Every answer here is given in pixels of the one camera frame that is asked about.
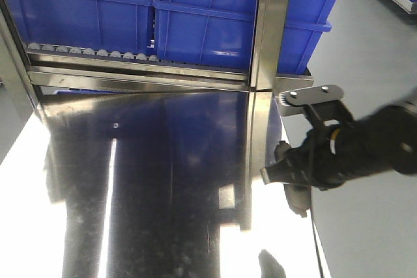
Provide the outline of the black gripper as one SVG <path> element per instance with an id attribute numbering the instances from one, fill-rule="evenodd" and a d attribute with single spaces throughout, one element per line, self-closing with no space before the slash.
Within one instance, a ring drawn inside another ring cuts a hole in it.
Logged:
<path id="1" fill-rule="evenodd" d="M 347 123 L 311 129 L 301 146 L 280 143 L 277 163 L 261 169 L 265 184 L 321 190 L 394 170 L 416 175 L 416 104 L 399 102 Z"/>

